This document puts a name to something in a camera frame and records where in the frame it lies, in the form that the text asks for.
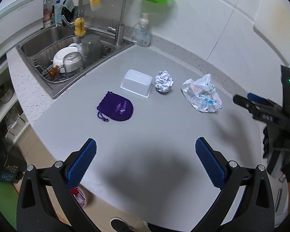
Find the black gloved hand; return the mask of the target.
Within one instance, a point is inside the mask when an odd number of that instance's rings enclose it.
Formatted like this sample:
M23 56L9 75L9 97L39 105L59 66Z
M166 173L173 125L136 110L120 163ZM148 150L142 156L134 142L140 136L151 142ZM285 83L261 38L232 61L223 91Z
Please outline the black gloved hand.
M290 131L267 126L263 135L263 158L267 160L267 173L277 177L281 171L290 183Z

